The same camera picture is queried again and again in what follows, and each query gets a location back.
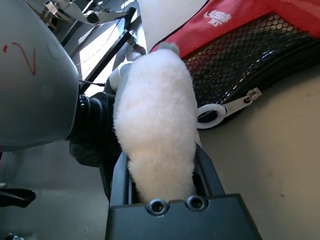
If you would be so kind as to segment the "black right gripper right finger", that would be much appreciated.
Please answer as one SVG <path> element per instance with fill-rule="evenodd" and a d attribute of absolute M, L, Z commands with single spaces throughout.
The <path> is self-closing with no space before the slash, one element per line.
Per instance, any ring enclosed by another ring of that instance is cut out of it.
<path fill-rule="evenodd" d="M 195 168 L 192 178 L 196 188 L 196 194 L 202 197 L 224 195 L 225 190 L 212 160 L 198 144 L 196 144 L 194 163 Z"/>

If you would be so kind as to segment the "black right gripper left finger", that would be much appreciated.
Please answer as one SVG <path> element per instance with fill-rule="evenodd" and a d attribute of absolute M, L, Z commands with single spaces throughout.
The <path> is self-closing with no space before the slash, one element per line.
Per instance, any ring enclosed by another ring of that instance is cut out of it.
<path fill-rule="evenodd" d="M 136 185 L 128 170 L 128 160 L 128 156 L 122 151 L 115 164 L 109 200 L 111 207 L 139 203 Z"/>

